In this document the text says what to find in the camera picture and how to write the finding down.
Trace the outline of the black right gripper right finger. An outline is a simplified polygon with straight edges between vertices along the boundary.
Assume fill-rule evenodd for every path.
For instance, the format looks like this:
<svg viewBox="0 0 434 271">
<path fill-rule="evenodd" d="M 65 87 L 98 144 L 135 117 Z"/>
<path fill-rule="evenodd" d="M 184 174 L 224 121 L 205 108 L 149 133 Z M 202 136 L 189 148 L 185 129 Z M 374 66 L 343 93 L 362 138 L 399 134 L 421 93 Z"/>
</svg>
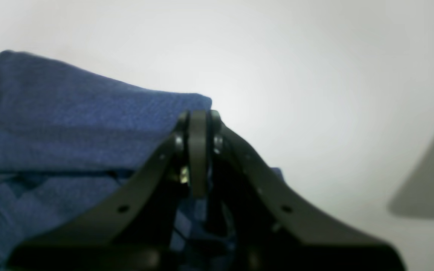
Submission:
<svg viewBox="0 0 434 271">
<path fill-rule="evenodd" d="M 399 252 L 294 192 L 248 142 L 211 122 L 214 191 L 236 230 L 232 271 L 404 271 Z"/>
</svg>

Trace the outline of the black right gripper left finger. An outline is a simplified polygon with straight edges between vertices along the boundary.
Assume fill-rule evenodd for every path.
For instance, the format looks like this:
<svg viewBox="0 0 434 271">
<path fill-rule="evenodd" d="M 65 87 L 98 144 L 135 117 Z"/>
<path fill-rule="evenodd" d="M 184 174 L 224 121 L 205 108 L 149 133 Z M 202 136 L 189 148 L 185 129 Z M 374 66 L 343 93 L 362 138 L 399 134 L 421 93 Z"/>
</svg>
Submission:
<svg viewBox="0 0 434 271">
<path fill-rule="evenodd" d="M 184 112 L 172 134 L 119 190 L 69 223 L 23 242 L 10 271 L 165 271 L 182 199 L 208 195 L 208 113 Z"/>
</svg>

